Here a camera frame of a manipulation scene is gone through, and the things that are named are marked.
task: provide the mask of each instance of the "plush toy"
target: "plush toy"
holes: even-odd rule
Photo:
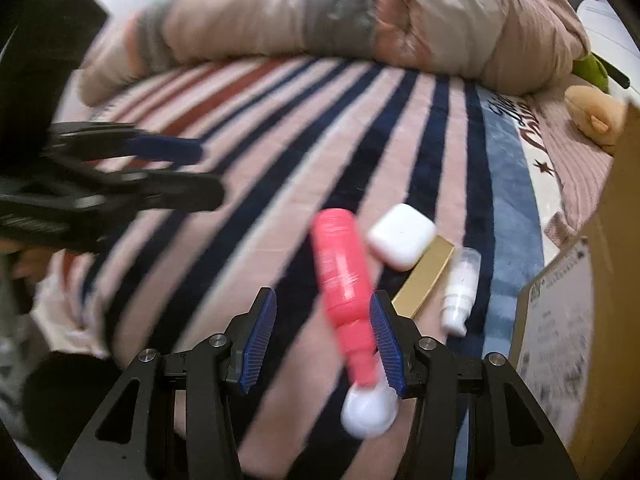
[[[569,86],[564,102],[582,133],[613,155],[625,123],[626,105],[590,86]]]

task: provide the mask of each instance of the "white round cap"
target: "white round cap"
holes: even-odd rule
[[[347,433],[365,439],[385,433],[397,414],[398,395],[386,382],[383,370],[382,378],[374,388],[351,385],[342,405],[340,420]]]
[[[474,301],[466,296],[446,296],[442,311],[442,328],[449,335],[466,335],[466,318],[469,317]]]

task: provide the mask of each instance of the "metal screw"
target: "metal screw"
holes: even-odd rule
[[[504,358],[504,355],[498,354],[498,352],[491,352],[489,354],[489,362],[494,366],[502,366],[507,362],[507,359]]]
[[[437,345],[436,340],[431,337],[423,337],[418,341],[418,346],[423,350],[435,350]]]
[[[100,205],[105,201],[104,195],[83,196],[76,200],[76,209],[86,209],[95,205]]]
[[[138,359],[140,359],[143,363],[148,363],[149,361],[153,361],[157,355],[158,352],[156,352],[153,348],[145,348],[138,354]]]
[[[142,180],[143,178],[146,178],[146,173],[142,173],[141,171],[136,171],[135,173],[124,173],[120,178],[130,182],[133,180]]]
[[[214,334],[209,338],[209,344],[215,348],[226,345],[226,335]]]

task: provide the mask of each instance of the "star print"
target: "star print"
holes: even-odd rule
[[[554,170],[552,170],[546,162],[536,160],[534,166],[540,170],[540,173],[548,173],[549,175],[554,174]]]

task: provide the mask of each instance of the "striped blanket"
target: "striped blanket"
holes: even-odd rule
[[[242,468],[258,478],[392,478],[414,403],[403,401],[377,439],[341,427],[349,385],[319,306],[308,225],[319,209],[340,207],[365,232],[399,202],[434,219],[446,239],[482,255],[468,335],[447,345],[506,353],[516,295],[543,251],[520,134],[498,98],[460,78],[342,59],[251,58],[156,76],[99,118],[199,139],[204,158],[181,170],[218,174],[225,204],[142,212],[110,251],[58,253],[46,286],[64,290],[78,337],[101,341],[122,366],[146,347],[192,348],[273,287],[278,314],[260,378],[231,402]],[[407,277],[373,257],[369,270],[391,296]],[[437,290],[416,323],[445,340],[441,298]],[[176,427],[184,430],[184,396]]]

